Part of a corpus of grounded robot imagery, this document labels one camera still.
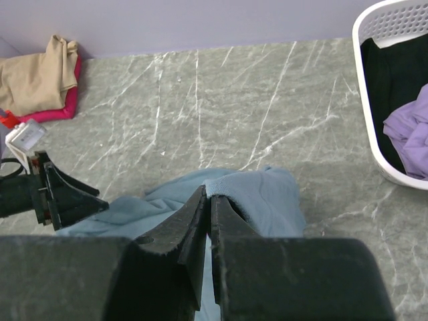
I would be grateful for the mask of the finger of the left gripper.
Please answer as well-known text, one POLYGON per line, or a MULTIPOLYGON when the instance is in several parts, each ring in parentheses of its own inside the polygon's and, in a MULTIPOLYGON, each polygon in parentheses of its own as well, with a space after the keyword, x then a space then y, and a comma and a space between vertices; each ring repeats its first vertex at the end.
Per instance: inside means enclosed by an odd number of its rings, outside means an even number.
POLYGON ((98 198, 100 192, 45 163, 47 208, 55 230, 69 227, 91 215, 109 209, 108 202, 98 198))

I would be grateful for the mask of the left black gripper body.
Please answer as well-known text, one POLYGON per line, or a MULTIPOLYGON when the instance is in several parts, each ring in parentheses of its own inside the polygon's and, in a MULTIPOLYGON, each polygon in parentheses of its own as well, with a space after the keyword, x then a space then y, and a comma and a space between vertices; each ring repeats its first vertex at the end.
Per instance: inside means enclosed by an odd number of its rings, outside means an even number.
POLYGON ((53 223, 48 201, 52 199, 46 165, 50 158, 46 151, 36 151, 27 157, 29 170, 17 158, 4 158, 3 163, 17 163, 18 169, 1 177, 1 217, 34 211, 39 224, 53 223))

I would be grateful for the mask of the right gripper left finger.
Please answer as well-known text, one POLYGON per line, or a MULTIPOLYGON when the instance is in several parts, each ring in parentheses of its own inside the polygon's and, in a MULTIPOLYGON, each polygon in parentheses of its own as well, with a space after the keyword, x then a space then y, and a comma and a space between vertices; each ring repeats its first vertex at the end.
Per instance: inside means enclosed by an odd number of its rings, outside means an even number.
POLYGON ((2 320, 192 320, 201 305, 207 196, 136 239, 1 238, 2 320))

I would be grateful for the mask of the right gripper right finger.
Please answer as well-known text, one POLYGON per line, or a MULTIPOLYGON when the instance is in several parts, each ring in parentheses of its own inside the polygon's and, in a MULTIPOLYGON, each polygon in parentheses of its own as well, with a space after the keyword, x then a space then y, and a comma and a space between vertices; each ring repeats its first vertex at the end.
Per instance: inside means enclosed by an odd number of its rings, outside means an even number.
POLYGON ((369 248, 351 238, 262 237, 226 197, 211 202, 223 320, 394 320, 369 248))

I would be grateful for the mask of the blue t shirt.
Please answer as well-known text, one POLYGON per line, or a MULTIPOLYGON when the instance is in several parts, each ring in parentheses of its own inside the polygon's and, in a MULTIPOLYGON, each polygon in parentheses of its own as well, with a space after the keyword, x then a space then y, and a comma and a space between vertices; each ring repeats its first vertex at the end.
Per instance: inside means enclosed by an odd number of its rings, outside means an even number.
POLYGON ((223 320, 213 283, 212 199, 228 198, 243 220, 262 237, 302 238, 305 221, 299 188, 288 171, 272 167, 258 171, 199 170, 147 191, 143 198, 121 197, 109 209, 58 230, 58 235, 136 239, 174 215, 199 187, 205 188, 207 196, 207 227, 198 310, 223 320))

